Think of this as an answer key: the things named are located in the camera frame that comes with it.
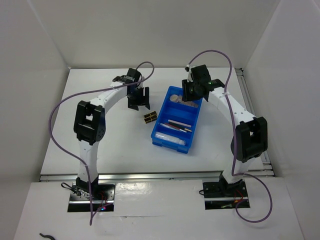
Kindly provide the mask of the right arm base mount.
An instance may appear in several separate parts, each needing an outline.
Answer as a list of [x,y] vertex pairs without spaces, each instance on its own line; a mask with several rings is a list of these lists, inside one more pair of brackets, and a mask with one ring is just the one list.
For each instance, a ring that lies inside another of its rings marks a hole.
[[203,188],[198,192],[204,197],[206,210],[224,210],[238,208],[250,208],[246,183],[241,181],[234,188],[222,191],[218,182],[203,182]]

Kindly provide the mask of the pink concealer stick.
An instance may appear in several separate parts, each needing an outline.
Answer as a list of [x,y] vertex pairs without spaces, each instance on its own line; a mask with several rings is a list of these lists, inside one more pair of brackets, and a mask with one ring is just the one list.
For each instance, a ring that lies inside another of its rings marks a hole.
[[172,120],[172,119],[169,119],[168,123],[170,125],[178,126],[178,127],[182,127],[182,128],[191,128],[192,127],[192,125],[190,125],[190,124],[179,122],[179,121],[175,121],[175,120]]

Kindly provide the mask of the dark green eyeliner pencil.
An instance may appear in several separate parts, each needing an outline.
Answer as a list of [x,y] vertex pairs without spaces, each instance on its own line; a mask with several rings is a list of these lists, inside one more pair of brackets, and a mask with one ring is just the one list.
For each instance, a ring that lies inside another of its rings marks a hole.
[[176,126],[173,126],[173,128],[176,129],[177,131],[181,131],[184,133],[191,133],[192,132],[190,129],[187,129],[187,128],[180,128],[180,127],[176,127]]

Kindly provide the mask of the maroon silver makeup pen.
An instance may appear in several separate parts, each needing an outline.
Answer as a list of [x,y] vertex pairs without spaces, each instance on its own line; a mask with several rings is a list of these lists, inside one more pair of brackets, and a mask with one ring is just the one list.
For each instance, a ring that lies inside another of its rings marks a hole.
[[174,129],[174,130],[177,130],[177,131],[185,132],[185,130],[183,130],[183,129],[179,128],[179,127],[167,124],[167,123],[163,123],[162,125],[164,127],[166,127],[166,128],[169,128],[169,129]]

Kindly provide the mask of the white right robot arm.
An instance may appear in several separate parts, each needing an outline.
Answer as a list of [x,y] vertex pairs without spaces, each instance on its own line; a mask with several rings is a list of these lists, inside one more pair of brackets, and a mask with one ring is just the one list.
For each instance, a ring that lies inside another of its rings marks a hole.
[[264,117],[256,117],[245,109],[227,90],[227,84],[211,79],[205,64],[187,65],[187,79],[182,81],[182,100],[192,102],[205,99],[214,105],[232,126],[233,137],[230,163],[221,173],[218,190],[230,196],[243,180],[244,174],[255,158],[268,148],[268,123]]

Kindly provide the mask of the clear plastic tube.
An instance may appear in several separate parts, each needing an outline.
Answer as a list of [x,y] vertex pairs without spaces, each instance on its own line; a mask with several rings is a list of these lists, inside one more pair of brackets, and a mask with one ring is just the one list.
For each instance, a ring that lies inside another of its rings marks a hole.
[[165,133],[162,133],[162,132],[156,132],[155,133],[155,137],[158,138],[158,139],[161,139],[161,140],[164,140],[164,141],[168,141],[168,142],[171,142],[171,143],[175,143],[175,144],[178,144],[178,145],[182,145],[182,146],[185,146],[186,145],[186,142],[178,137],[175,137],[175,136],[172,136],[172,135],[168,135],[168,134],[165,134]]

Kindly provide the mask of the clear eyeshadow palette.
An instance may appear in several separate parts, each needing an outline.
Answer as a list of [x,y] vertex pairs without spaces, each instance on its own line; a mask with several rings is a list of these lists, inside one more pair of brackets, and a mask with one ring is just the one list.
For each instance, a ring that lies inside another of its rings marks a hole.
[[189,107],[198,108],[198,105],[192,101],[182,101],[181,99],[179,99],[178,103],[189,106]]

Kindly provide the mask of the light blue makeup pen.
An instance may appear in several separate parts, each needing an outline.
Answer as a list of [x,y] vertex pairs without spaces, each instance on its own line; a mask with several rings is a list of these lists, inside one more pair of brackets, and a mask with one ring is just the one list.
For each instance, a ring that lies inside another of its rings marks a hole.
[[165,127],[165,128],[168,128],[168,129],[172,129],[173,127],[168,125],[168,124],[165,124],[165,123],[160,123],[161,126]]

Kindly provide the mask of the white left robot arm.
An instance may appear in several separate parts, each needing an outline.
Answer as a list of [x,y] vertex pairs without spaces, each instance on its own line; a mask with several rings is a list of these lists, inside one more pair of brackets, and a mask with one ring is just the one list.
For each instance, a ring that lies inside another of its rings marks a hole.
[[98,147],[107,132],[106,113],[121,99],[127,98],[127,107],[138,110],[145,106],[150,109],[150,89],[140,82],[142,74],[129,68],[126,75],[116,76],[109,86],[90,101],[80,101],[76,108],[73,131],[79,143],[79,157],[85,162],[79,167],[76,186],[88,200],[99,193],[97,170]]

